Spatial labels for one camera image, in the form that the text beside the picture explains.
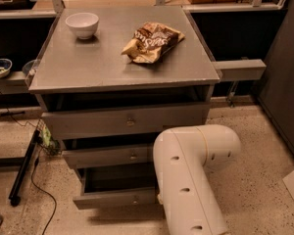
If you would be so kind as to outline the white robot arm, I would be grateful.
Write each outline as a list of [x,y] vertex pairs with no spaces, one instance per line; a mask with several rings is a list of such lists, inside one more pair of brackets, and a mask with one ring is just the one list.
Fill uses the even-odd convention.
[[231,128],[176,127],[154,143],[153,160],[171,235],[228,235],[228,228],[206,173],[226,167],[241,152]]

